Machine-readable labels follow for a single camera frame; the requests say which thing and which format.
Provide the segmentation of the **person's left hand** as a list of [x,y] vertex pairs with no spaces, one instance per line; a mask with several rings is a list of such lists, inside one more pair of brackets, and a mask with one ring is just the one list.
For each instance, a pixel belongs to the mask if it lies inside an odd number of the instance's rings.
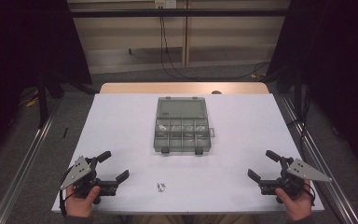
[[91,217],[92,205],[101,188],[94,186],[86,197],[78,195],[73,185],[66,189],[66,212],[72,217]]

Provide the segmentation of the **aluminium floor rail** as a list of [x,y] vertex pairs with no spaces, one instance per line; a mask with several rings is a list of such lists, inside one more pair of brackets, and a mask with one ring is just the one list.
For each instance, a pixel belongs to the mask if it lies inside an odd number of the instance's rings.
[[60,107],[61,100],[52,104],[52,108],[48,111],[48,117],[44,124],[37,129],[32,144],[28,147],[27,153],[21,162],[21,166],[17,170],[13,180],[10,182],[9,188],[0,201],[0,224],[6,224],[10,212],[17,201],[24,183],[30,173],[31,167],[37,157],[39,149],[48,135],[49,129],[53,120],[55,119],[58,108]]
[[328,205],[339,224],[358,224],[358,216],[351,202],[338,184],[306,125],[299,120],[299,116],[295,112],[294,103],[288,96],[283,96],[282,104],[285,108],[285,113],[299,135],[299,146],[297,148],[301,157],[332,178],[331,182],[315,182],[323,201]]

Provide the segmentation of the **wooden upright post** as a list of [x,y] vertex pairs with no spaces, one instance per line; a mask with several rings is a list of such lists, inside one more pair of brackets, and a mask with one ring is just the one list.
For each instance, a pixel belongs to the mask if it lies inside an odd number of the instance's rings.
[[[188,9],[188,0],[183,0],[183,9]],[[182,48],[182,66],[188,66],[188,17],[183,18],[183,48]]]

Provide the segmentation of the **clear plastic compartment box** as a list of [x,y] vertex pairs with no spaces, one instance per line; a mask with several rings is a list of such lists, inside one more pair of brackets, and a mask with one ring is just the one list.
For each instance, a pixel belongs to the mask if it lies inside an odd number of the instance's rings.
[[154,134],[156,152],[202,155],[210,151],[213,136],[203,97],[158,98]]

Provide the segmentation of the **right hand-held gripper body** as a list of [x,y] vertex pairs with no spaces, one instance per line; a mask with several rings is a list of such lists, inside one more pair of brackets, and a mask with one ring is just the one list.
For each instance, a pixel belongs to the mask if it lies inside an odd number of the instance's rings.
[[278,157],[281,176],[275,180],[259,180],[262,195],[275,195],[275,189],[283,189],[289,196],[297,196],[306,180],[332,182],[333,179],[300,159]]

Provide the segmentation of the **white table cover sheet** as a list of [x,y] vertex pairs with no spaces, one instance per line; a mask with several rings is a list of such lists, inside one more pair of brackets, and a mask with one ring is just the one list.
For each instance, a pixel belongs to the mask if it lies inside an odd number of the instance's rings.
[[[111,214],[228,214],[282,211],[273,196],[263,196],[247,171],[264,179],[279,176],[281,166],[267,150],[298,157],[294,140],[270,94],[208,94],[205,97],[212,148],[193,153],[157,153],[153,146],[156,94],[99,94],[94,98],[76,157],[112,156],[97,175],[111,180],[125,170],[129,178],[114,197],[94,210]],[[157,183],[166,185],[158,191]]]

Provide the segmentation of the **person's right hand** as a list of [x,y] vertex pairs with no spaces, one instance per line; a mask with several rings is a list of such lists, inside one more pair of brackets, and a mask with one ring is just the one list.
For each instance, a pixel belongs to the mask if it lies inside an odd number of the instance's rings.
[[312,197],[309,195],[310,181],[306,180],[304,190],[295,198],[290,197],[283,189],[275,189],[278,198],[286,208],[286,221],[294,223],[311,215]]

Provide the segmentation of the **white wall socket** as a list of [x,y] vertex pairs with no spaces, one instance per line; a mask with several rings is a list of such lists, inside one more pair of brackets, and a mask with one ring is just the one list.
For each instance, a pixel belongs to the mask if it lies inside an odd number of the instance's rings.
[[176,0],[155,0],[155,8],[177,8]]

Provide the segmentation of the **black horizontal bar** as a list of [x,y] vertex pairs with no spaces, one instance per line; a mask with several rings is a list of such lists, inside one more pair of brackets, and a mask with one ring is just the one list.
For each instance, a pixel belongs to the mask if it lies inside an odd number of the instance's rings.
[[115,17],[284,17],[292,14],[288,9],[71,9],[74,18]]

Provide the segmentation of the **black metal stand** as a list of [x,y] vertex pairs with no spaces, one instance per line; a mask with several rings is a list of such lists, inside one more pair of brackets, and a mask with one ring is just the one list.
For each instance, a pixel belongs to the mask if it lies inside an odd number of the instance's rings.
[[52,70],[40,72],[36,81],[36,87],[38,90],[37,96],[39,101],[39,128],[42,128],[48,122],[47,92],[49,92],[53,98],[62,98],[64,96],[62,83],[67,83],[89,95],[98,93],[98,91],[86,87],[81,82],[75,81],[73,78],[64,74],[60,74]]

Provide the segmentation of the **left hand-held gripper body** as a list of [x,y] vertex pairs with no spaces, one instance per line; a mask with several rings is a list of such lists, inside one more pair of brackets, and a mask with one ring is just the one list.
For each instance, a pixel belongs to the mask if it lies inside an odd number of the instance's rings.
[[87,196],[94,186],[99,186],[100,196],[115,196],[118,183],[114,181],[102,181],[97,177],[96,166],[99,163],[97,157],[85,158],[80,156],[63,177],[60,190],[73,185],[76,192]]

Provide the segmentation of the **black curtain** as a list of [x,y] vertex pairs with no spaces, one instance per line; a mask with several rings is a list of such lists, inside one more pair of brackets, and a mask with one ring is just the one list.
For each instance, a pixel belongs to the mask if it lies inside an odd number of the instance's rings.
[[288,91],[296,76],[358,159],[358,0],[290,0],[268,76]]
[[91,83],[67,0],[0,0],[0,144],[24,89],[62,83]]

